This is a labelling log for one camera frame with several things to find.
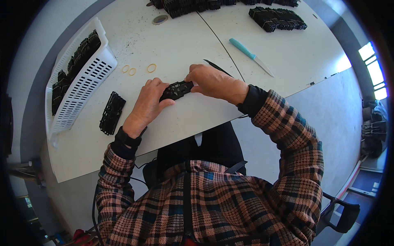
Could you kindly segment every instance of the floor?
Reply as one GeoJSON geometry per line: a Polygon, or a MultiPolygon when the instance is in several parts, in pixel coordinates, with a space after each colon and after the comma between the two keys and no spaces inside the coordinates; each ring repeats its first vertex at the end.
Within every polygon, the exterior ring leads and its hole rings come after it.
{"type": "MultiPolygon", "coordinates": [[[[315,127],[323,142],[325,163],[322,189],[336,195],[358,161],[361,140],[361,93],[352,68],[291,95],[287,101],[297,108],[308,123],[315,127]]],[[[267,135],[250,123],[250,118],[232,121],[240,141],[247,173],[275,182],[279,174],[280,152],[267,135]]],[[[149,162],[156,151],[139,156],[136,165],[149,162]]],[[[57,183],[50,167],[46,144],[41,149],[41,161],[47,183],[47,193],[67,231],[93,226],[91,209],[98,171],[57,183]]],[[[142,169],[134,169],[134,178],[143,179],[142,169]]],[[[147,188],[131,180],[135,199],[147,188]]],[[[324,200],[322,207],[328,204],[324,200]]]]}

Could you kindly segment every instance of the rubber band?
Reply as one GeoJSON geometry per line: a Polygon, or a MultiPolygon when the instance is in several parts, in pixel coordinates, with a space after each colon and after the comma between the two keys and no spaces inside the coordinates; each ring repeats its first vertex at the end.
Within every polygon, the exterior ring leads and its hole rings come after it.
{"type": "Polygon", "coordinates": [[[268,22],[272,22],[272,21],[270,20],[270,21],[266,21],[266,22],[264,22],[264,24],[263,24],[263,27],[264,27],[264,25],[265,25],[266,23],[268,23],[268,22]]]}
{"type": "Polygon", "coordinates": [[[129,70],[129,68],[130,68],[130,66],[129,66],[129,65],[126,65],[126,66],[124,66],[124,67],[122,68],[122,72],[123,72],[124,74],[125,74],[125,73],[127,73],[127,72],[128,72],[128,70],[129,70]]]}
{"type": "Polygon", "coordinates": [[[130,68],[130,70],[129,70],[128,74],[129,74],[130,76],[133,76],[133,75],[135,75],[135,74],[136,74],[136,72],[137,72],[137,69],[135,69],[135,68],[130,68]]]}
{"type": "Polygon", "coordinates": [[[147,70],[148,70],[148,72],[154,72],[156,70],[156,68],[157,68],[156,64],[152,63],[148,66],[147,70]],[[153,69],[153,71],[149,71],[149,67],[152,65],[154,65],[154,69],[153,69]]]}

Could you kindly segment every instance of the black pants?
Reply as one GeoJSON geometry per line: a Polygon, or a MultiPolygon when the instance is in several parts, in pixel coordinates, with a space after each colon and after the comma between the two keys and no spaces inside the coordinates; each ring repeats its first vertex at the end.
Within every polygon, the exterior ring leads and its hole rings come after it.
{"type": "MultiPolygon", "coordinates": [[[[226,167],[243,161],[241,146],[231,122],[204,131],[200,146],[191,136],[160,148],[157,153],[158,174],[187,160],[210,161],[226,167]]],[[[246,175],[245,167],[238,172],[246,175]]]]}

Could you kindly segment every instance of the plaid jacket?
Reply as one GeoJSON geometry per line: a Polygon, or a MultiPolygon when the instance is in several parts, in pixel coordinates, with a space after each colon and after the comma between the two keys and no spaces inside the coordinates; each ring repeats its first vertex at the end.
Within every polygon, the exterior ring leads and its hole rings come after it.
{"type": "Polygon", "coordinates": [[[269,91],[252,123],[281,150],[274,184],[205,161],[181,163],[137,201],[134,167],[108,147],[99,174],[99,228],[106,245],[310,245],[320,217],[322,143],[296,109],[269,91]]]}

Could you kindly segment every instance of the white crate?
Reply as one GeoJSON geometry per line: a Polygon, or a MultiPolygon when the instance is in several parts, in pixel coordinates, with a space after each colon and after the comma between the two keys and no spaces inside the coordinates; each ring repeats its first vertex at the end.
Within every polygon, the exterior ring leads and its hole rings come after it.
{"type": "Polygon", "coordinates": [[[117,66],[117,61],[108,46],[104,28],[100,20],[95,17],[81,27],[59,53],[52,75],[45,89],[45,127],[48,140],[58,132],[70,130],[86,102],[97,90],[100,84],[117,66]],[[74,81],[71,83],[56,112],[52,116],[52,85],[58,81],[58,72],[67,73],[67,65],[79,47],[80,43],[94,30],[97,31],[101,41],[99,49],[82,67],[74,81]]]}

